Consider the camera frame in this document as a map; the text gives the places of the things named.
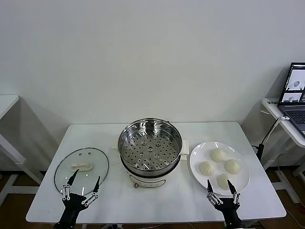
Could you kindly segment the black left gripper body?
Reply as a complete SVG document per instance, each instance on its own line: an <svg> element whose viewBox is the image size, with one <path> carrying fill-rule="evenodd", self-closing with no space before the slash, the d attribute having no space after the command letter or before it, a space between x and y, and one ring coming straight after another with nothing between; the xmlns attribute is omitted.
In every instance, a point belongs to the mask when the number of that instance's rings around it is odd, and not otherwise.
<svg viewBox="0 0 305 229"><path fill-rule="evenodd" d="M87 209L86 197L70 193L70 199L63 200L64 211L60 221L54 224L54 229L73 229L76 225L79 213Z"/></svg>

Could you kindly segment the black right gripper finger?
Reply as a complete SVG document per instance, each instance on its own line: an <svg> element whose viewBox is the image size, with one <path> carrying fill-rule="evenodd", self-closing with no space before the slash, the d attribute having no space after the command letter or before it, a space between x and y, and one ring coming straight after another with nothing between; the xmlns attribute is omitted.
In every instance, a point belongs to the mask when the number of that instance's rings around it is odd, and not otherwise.
<svg viewBox="0 0 305 229"><path fill-rule="evenodd" d="M213 206L222 204L222 201L214 193L210 180L207 180L207 198Z"/></svg>
<svg viewBox="0 0 305 229"><path fill-rule="evenodd" d="M240 205L240 202L239 202L240 193L238 193L236 191L235 186L230 182L230 180L227 180L227 183L228 183L229 190L230 190L231 194L233 195L233 203Z"/></svg>

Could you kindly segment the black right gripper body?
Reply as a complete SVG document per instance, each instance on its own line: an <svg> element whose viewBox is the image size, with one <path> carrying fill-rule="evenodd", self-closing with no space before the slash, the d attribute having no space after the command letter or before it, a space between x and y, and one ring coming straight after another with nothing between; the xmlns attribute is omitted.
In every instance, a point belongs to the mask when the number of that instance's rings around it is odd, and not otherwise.
<svg viewBox="0 0 305 229"><path fill-rule="evenodd" d="M220 211L224 217L226 229L242 229L243 223L237 214L239 203L234 203L233 199L221 199L222 203L216 203L214 208Z"/></svg>

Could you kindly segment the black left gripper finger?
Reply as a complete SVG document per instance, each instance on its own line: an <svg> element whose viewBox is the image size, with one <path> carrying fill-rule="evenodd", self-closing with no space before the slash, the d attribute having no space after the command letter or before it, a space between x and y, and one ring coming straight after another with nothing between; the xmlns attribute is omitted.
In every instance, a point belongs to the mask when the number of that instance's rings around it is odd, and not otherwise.
<svg viewBox="0 0 305 229"><path fill-rule="evenodd" d="M101 177L98 176L97 182L96 182L96 184L94 186L94 189L92 191L92 195L82 202L82 204L85 207L88 207L91 203L93 203L99 197L98 191L99 191L99 187L100 187L100 179L101 179Z"/></svg>
<svg viewBox="0 0 305 229"><path fill-rule="evenodd" d="M62 186L62 200L70 200L70 187L72 186L77 173L78 169L73 173L73 175L68 179L68 182Z"/></svg>

